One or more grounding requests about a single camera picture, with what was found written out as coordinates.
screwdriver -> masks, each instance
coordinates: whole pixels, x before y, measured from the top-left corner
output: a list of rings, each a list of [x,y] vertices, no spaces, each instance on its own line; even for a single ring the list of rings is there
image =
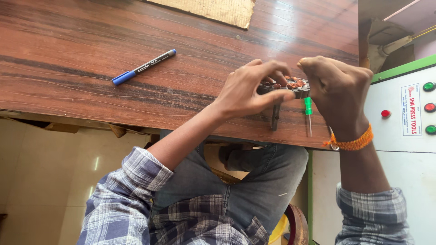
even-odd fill
[[[310,120],[310,115],[312,114],[312,99],[310,97],[304,98],[304,104],[306,105],[306,115],[309,115],[310,137],[312,137],[312,122]]]

person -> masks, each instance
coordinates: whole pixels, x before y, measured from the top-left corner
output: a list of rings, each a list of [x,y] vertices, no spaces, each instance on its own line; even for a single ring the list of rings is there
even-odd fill
[[[321,56],[297,66],[336,140],[359,139],[369,129],[363,106],[372,72]],[[232,118],[294,99],[286,89],[256,93],[262,79],[284,85],[284,75],[290,75],[286,63],[253,60],[232,72],[216,100],[191,120],[148,150],[134,147],[120,169],[98,182],[77,244],[267,244],[301,180],[307,152],[282,144],[231,151],[227,167],[250,173],[226,185],[207,166],[201,143]],[[341,150],[340,161],[336,195],[344,220],[335,243],[413,244],[405,198],[390,187],[373,144]]]

control panel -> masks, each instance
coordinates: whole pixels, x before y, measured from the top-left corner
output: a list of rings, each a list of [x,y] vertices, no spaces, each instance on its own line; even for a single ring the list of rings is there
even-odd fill
[[[436,153],[436,67],[370,86],[364,111],[376,150]]]

floor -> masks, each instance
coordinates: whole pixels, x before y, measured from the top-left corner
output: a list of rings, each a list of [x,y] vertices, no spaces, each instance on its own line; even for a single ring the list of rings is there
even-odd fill
[[[52,132],[0,119],[0,213],[8,214],[0,245],[75,244],[97,181],[120,168],[133,146],[148,140],[137,134],[117,139],[110,131],[93,129]],[[205,148],[211,167],[243,178],[246,173],[224,169],[218,149]],[[307,176],[291,203],[307,214]]]

shirt cuff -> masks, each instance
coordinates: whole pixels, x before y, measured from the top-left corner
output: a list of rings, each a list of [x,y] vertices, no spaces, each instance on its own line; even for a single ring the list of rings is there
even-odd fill
[[[133,182],[150,191],[160,190],[174,174],[148,150],[137,146],[123,159],[122,168]]]
[[[342,214],[378,224],[397,224],[406,221],[406,200],[400,188],[389,191],[362,194],[336,186],[336,202]]]

